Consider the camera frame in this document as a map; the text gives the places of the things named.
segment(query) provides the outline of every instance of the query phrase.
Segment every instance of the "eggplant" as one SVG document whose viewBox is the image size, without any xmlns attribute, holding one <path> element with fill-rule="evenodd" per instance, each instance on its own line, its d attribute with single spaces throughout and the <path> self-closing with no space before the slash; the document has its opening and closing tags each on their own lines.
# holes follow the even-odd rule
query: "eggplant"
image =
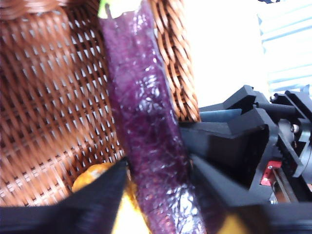
<svg viewBox="0 0 312 234">
<path fill-rule="evenodd" d="M 107 90 L 136 198 L 153 234 L 205 234 L 146 0 L 102 0 Z"/>
</svg>

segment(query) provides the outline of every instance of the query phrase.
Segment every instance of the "brown wicker basket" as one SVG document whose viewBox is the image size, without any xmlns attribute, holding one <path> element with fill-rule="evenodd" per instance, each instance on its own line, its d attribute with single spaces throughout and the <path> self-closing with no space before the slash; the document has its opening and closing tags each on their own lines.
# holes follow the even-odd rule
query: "brown wicker basket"
<svg viewBox="0 0 312 234">
<path fill-rule="evenodd" d="M 198 120 L 182 0 L 151 0 L 177 117 Z M 1 206 L 58 202 L 123 156 L 97 0 L 1 0 Z"/>
</svg>

